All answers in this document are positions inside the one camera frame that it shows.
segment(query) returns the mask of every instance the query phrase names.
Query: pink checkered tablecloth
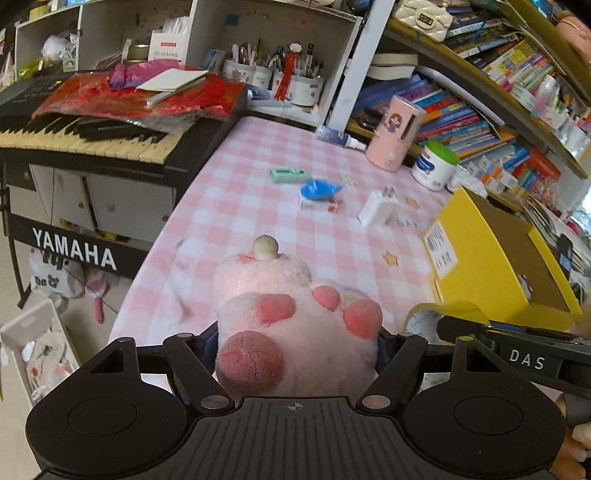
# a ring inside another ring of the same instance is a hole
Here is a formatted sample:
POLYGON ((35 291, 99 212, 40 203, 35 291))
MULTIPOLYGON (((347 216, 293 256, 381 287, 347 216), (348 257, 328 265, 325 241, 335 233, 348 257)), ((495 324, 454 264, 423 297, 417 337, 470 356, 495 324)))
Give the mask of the pink checkered tablecloth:
POLYGON ((240 121, 212 155, 160 233, 129 289, 111 339, 156 345, 215 321, 213 272, 226 255, 245 252, 258 235, 308 263, 314 278, 360 289, 394 314, 430 301, 432 269, 421 234, 449 198, 419 185, 403 167, 374 167, 364 154, 316 140, 314 133, 268 120, 240 121), (343 183, 334 213, 300 210, 299 185, 273 184, 269 168, 306 170, 343 183), (366 229, 356 215, 372 190, 393 187, 397 218, 366 229))

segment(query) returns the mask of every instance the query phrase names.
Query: cardboard box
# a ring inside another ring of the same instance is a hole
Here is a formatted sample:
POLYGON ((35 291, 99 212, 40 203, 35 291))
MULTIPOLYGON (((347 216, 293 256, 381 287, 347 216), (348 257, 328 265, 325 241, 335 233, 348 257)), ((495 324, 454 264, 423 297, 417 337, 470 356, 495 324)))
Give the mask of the cardboard box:
POLYGON ((536 228, 464 188, 423 241, 443 301, 468 301, 489 320, 552 330, 566 330, 582 313, 536 228))
POLYGON ((148 60, 174 59, 184 64, 187 57, 187 37, 154 30, 150 38, 148 60))

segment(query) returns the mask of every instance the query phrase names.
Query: sticker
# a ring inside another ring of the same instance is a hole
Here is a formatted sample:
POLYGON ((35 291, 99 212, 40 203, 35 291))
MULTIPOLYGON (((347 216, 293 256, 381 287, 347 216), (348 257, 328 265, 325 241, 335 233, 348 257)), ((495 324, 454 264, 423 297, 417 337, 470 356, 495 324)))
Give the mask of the sticker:
POLYGON ((415 199, 407 197, 406 201, 407 201, 407 205, 411 206, 415 210, 419 210, 419 208, 421 208, 421 206, 417 203, 417 201, 415 199))
POLYGON ((390 267, 398 266, 398 257, 396 255, 392 255, 390 252, 386 250, 386 253, 382 255, 382 257, 390 267))
POLYGON ((340 174, 340 181, 345 185, 350 185, 351 187, 356 187, 359 185, 359 182, 355 180, 351 175, 340 174))
POLYGON ((424 238, 437 278, 442 280, 457 265, 456 253, 439 220, 427 231, 424 238))

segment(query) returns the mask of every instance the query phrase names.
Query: pink paw pad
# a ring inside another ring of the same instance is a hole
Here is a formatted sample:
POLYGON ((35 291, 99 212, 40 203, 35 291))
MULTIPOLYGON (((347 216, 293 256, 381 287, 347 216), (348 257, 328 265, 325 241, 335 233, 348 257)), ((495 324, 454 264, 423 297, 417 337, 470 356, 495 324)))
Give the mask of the pink paw pad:
POLYGON ((315 301, 320 303, 325 309, 331 312, 339 306, 340 295, 336 288, 330 285, 321 285, 312 290, 312 296, 315 301))
POLYGON ((375 338, 382 327, 382 309, 373 300, 355 300, 345 310, 343 320, 353 335, 363 339, 375 338))
POLYGON ((267 392, 283 378, 283 367, 275 341, 250 330, 232 335, 217 354, 217 377, 230 392, 267 392))
POLYGON ((266 325, 293 317, 296 303, 287 293, 264 293, 255 302, 255 318, 266 325))

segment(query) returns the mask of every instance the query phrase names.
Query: star sticker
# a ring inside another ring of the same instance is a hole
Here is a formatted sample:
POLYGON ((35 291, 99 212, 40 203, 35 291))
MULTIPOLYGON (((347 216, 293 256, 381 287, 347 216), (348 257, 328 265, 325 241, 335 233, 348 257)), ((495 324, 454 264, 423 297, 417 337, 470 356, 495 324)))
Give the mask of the star sticker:
POLYGON ((359 182, 355 180, 351 175, 345 175, 343 173, 340 174, 340 181, 352 187, 356 187, 357 185, 359 185, 359 182))
POLYGON ((415 210, 419 210, 419 208, 421 207, 416 200, 407 197, 407 205, 411 206, 412 208, 414 208, 415 210))
POLYGON ((382 255, 382 258, 386 261, 386 263, 390 267, 397 267, 398 266, 398 257, 396 255, 392 255, 387 250, 386 250, 386 253, 384 255, 382 255))

